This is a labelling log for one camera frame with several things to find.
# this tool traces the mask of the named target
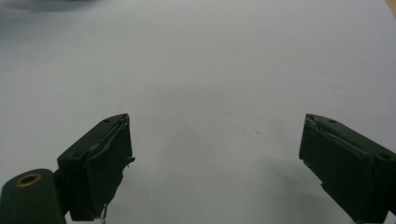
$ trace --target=dark object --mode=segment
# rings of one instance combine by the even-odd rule
[[[306,115],[300,159],[358,223],[382,223],[396,212],[396,154],[347,126]]]
[[[64,224],[102,216],[134,160],[127,114],[105,119],[59,158],[59,170],[38,169],[9,180],[2,190],[0,223]]]

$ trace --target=metal ring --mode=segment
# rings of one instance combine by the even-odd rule
[[[25,188],[37,183],[41,179],[41,174],[32,173],[22,176],[17,180],[16,186],[18,188]]]

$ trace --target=white surface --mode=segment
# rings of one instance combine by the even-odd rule
[[[350,223],[298,159],[305,113],[396,146],[382,1],[1,1],[0,184],[127,112],[107,224]]]

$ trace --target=wooden floor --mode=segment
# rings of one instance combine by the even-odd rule
[[[396,0],[386,0],[390,10],[393,12],[393,15],[396,17]]]

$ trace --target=screw hole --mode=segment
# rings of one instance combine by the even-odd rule
[[[381,153],[381,154],[379,154],[379,156],[380,156],[381,158],[383,158],[383,159],[390,160],[390,155],[388,155],[388,154]]]
[[[41,174],[29,174],[24,175],[23,177],[19,178],[17,181],[18,188],[24,188],[31,186],[38,182],[41,179]]]

